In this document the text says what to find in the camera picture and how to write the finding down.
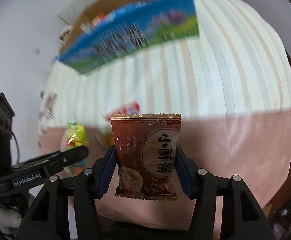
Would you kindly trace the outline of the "colourful candy bag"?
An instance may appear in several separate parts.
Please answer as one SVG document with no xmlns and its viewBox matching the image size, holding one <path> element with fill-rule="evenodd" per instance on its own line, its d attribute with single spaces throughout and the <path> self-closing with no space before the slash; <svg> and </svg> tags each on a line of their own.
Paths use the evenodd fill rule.
<svg viewBox="0 0 291 240">
<path fill-rule="evenodd" d="M 86 135 L 86 130 L 79 122 L 68 122 L 67 128 L 63 134 L 60 151 L 64 152 L 79 146 L 88 147 L 89 142 Z M 86 158 L 69 165 L 68 170 L 73 176 L 82 172 L 86 165 Z"/>
</svg>

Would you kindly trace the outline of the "brown biscuit packet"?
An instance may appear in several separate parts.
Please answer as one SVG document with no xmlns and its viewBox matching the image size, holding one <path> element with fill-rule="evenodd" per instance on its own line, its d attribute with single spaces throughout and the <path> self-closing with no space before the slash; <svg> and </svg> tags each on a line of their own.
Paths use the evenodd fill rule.
<svg viewBox="0 0 291 240">
<path fill-rule="evenodd" d="M 116 196 L 142 200 L 176 200 L 171 182 L 180 114 L 113 114 L 117 155 Z"/>
</svg>

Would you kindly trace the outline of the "red snack box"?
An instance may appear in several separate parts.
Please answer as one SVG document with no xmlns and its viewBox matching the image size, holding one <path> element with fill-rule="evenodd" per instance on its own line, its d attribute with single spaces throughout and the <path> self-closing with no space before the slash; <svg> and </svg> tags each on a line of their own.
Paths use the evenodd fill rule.
<svg viewBox="0 0 291 240">
<path fill-rule="evenodd" d="M 127 103 L 122 105 L 121 107 L 110 111 L 106 117 L 110 118 L 113 114 L 138 114 L 140 112 L 140 105 L 137 101 L 133 101 L 131 103 Z"/>
</svg>

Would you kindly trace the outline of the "orange jelly cup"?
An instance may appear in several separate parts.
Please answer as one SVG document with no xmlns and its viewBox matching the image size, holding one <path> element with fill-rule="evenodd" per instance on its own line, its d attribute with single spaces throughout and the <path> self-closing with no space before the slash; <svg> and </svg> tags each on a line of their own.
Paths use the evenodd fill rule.
<svg viewBox="0 0 291 240">
<path fill-rule="evenodd" d="M 113 132 L 110 126 L 100 127 L 97 130 L 96 138 L 105 147 L 115 144 Z"/>
</svg>

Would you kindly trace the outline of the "striped cream blanket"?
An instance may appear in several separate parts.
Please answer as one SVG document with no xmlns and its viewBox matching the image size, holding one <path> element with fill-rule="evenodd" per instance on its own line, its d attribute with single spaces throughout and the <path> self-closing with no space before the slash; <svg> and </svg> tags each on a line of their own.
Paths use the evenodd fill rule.
<svg viewBox="0 0 291 240">
<path fill-rule="evenodd" d="M 104 116 L 133 101 L 180 113 L 178 143 L 199 167 L 238 174 L 265 206 L 291 163 L 291 67 L 273 27 L 242 0 L 194 0 L 200 34 L 116 59 L 86 75 L 56 62 L 45 90 L 39 152 L 60 149 L 67 123 L 86 129 L 86 165 L 105 154 Z"/>
</svg>

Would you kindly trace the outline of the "cardboard box with blue print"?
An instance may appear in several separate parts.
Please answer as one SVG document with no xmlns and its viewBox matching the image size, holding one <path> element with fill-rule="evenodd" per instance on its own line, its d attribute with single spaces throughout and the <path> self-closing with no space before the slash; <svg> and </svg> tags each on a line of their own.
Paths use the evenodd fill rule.
<svg viewBox="0 0 291 240">
<path fill-rule="evenodd" d="M 77 18 L 57 59 L 86 74 L 137 50 L 197 35 L 194 0 L 97 0 Z"/>
</svg>

